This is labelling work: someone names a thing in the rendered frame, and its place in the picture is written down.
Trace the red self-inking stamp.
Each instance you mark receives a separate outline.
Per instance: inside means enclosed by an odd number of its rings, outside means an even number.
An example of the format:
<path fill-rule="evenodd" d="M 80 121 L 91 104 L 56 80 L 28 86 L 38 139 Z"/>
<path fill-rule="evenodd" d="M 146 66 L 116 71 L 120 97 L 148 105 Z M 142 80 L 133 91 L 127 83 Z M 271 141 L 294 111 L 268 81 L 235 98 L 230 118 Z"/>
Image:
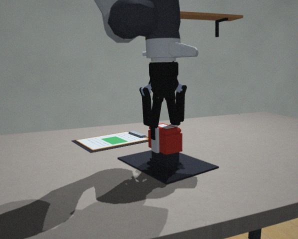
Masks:
<path fill-rule="evenodd" d="M 183 134 L 179 127 L 160 123 L 159 128 L 159 153 L 151 151 L 150 160 L 165 167 L 181 165 L 179 152 L 183 151 Z M 148 147 L 152 148 L 151 128 L 148 130 Z"/>

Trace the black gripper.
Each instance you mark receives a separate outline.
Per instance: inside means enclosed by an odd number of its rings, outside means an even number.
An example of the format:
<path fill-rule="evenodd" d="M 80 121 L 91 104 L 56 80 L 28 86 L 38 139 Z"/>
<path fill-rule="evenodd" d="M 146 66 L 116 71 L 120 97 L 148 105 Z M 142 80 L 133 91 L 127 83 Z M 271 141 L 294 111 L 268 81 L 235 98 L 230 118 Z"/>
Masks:
<path fill-rule="evenodd" d="M 150 127 L 151 151 L 155 153 L 160 152 L 158 126 L 164 98 L 171 123 L 169 125 L 178 127 L 184 121 L 187 86 L 179 84 L 178 74 L 178 62 L 150 62 L 149 83 L 139 89 L 142 96 L 143 124 Z M 152 104 L 151 91 L 153 92 Z"/>

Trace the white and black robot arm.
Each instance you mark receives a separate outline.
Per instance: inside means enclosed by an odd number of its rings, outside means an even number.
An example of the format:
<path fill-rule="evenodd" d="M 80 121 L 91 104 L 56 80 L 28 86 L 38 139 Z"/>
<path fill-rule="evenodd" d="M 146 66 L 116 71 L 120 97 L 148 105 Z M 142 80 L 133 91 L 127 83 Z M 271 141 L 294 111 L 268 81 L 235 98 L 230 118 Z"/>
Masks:
<path fill-rule="evenodd" d="M 146 51 L 142 55 L 151 62 L 198 56 L 196 47 L 181 43 L 179 0 L 94 1 L 102 13 L 107 36 L 116 43 L 145 37 Z"/>

